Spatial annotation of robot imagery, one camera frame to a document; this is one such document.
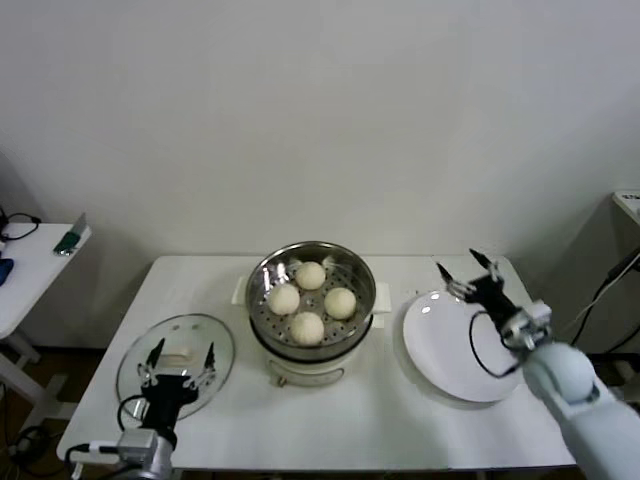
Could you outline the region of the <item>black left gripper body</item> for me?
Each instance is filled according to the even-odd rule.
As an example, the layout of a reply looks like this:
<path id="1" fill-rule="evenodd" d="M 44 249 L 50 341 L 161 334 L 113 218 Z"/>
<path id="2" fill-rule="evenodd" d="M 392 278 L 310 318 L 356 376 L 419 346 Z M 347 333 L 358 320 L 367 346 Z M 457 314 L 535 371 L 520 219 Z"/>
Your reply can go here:
<path id="1" fill-rule="evenodd" d="M 145 383 L 141 394 L 148 404 L 143 426 L 175 426 L 181 409 L 199 398 L 190 377 L 169 374 L 158 375 L 155 383 Z"/>

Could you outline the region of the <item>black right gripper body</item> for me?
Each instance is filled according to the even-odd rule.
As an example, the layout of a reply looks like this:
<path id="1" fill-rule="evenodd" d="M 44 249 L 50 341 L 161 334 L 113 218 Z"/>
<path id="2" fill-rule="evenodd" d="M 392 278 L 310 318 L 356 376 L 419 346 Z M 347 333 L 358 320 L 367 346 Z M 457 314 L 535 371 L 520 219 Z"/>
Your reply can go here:
<path id="1" fill-rule="evenodd" d="M 463 300 L 481 305 L 497 329 L 502 329 L 519 312 L 519 308 L 504 293 L 502 277 L 487 274 L 471 280 L 468 287 Z"/>

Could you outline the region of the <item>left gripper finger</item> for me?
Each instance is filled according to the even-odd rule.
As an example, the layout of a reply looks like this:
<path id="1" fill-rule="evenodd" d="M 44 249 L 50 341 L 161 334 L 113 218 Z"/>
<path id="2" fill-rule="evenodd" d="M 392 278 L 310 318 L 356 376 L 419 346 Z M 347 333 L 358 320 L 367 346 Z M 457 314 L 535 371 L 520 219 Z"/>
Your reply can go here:
<path id="1" fill-rule="evenodd" d="M 200 374 L 192 380 L 193 389 L 207 389 L 216 378 L 214 346 L 215 343 L 211 342 L 205 356 L 203 369 Z"/>
<path id="2" fill-rule="evenodd" d="M 139 363 L 137 373 L 142 385 L 156 385 L 158 383 L 156 366 L 161 356 L 165 338 L 161 338 L 157 345 L 151 349 L 144 363 Z"/>

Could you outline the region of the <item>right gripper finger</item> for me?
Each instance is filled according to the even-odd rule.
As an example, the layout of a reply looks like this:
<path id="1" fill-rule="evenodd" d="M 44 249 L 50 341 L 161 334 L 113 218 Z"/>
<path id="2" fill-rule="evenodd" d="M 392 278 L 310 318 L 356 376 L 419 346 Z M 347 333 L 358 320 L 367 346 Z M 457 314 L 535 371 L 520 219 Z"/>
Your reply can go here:
<path id="1" fill-rule="evenodd" d="M 455 298 L 464 302 L 470 302 L 473 298 L 473 286 L 456 280 L 452 274 L 441 264 L 436 264 L 446 290 Z"/>
<path id="2" fill-rule="evenodd" d="M 499 283 L 502 281 L 502 276 L 499 272 L 498 264 L 496 262 L 492 261 L 484 253 L 479 252 L 475 249 L 470 248 L 469 252 L 478 262 L 478 264 L 488 272 L 488 275 L 491 277 L 494 283 Z"/>

